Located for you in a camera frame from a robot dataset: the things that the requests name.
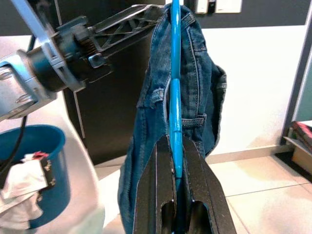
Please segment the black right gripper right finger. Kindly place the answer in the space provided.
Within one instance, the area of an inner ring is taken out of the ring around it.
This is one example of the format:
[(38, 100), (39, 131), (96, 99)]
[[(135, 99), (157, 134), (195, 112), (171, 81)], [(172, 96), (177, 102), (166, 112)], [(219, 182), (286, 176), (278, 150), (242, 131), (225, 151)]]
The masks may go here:
[(234, 234), (235, 226), (216, 175), (197, 149), (183, 137), (183, 186), (187, 234)]

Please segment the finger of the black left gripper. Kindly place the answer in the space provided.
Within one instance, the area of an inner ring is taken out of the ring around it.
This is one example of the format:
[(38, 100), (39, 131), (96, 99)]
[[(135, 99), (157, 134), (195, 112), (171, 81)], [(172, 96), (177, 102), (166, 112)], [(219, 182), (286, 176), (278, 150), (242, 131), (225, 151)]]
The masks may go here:
[(94, 83), (113, 72), (111, 62), (102, 54), (93, 54), (87, 58), (87, 82)]
[(116, 53), (147, 37), (162, 14), (162, 5), (132, 5), (93, 25), (92, 41), (98, 52)]

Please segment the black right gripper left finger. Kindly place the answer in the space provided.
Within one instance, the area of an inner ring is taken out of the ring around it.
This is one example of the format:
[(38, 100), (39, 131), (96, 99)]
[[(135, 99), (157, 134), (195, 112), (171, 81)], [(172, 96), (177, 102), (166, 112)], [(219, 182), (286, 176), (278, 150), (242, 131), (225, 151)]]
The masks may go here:
[(171, 234), (176, 216), (172, 151), (167, 136), (154, 145), (137, 185), (135, 234)]

